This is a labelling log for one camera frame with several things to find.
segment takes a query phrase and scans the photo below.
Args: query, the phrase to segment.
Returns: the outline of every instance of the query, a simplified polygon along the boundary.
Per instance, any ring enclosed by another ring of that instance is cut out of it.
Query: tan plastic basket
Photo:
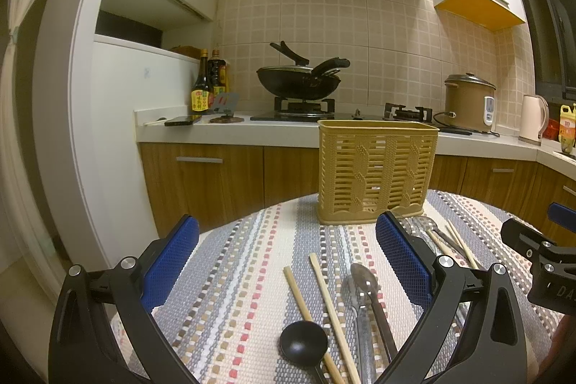
[[[375,222],[386,210],[422,214],[438,129],[419,122],[320,121],[318,218]]]

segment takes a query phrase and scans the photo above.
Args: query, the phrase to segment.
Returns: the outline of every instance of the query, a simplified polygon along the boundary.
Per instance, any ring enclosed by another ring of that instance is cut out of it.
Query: pan handle
[[[314,67],[311,74],[313,77],[319,77],[324,72],[331,71],[332,69],[346,69],[347,67],[350,67],[349,60],[333,57]]]
[[[283,41],[280,41],[280,44],[270,43],[270,46],[272,46],[280,54],[284,54],[286,57],[292,59],[296,65],[302,65],[306,67],[308,64],[310,64],[309,59],[306,59],[301,55],[297,55],[294,51],[292,51],[292,49],[288,48],[288,45]]]

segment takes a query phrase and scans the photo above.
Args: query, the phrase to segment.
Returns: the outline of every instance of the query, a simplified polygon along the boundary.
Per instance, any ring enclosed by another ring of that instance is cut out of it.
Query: curtain
[[[14,103],[14,67],[18,28],[35,0],[8,0],[10,40],[0,69],[0,195],[10,229],[30,270],[53,302],[64,269],[32,194],[20,151]]]

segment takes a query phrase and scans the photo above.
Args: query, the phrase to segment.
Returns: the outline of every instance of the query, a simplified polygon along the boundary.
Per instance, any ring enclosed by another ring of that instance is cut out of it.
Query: power cord
[[[440,116],[441,114],[448,116],[450,118],[455,118],[456,117],[456,113],[454,111],[442,111],[441,113],[436,113],[432,115],[432,118],[434,119],[434,121],[436,121],[438,124],[440,124],[441,126],[447,127],[447,128],[451,128],[451,129],[457,129],[458,131],[467,131],[467,132],[474,132],[476,134],[483,134],[483,135],[493,135],[496,137],[500,137],[500,134],[498,132],[494,132],[494,131],[490,131],[490,132],[485,132],[485,131],[475,131],[474,129],[467,129],[467,128],[461,128],[459,126],[453,126],[451,124],[447,124],[445,122],[440,122],[439,120],[436,119],[436,116]]]

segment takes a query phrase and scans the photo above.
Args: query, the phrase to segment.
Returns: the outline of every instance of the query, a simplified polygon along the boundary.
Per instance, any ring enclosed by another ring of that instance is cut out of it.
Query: electric kettle
[[[548,127],[548,103],[540,95],[524,95],[518,139],[529,144],[542,145],[542,133]]]

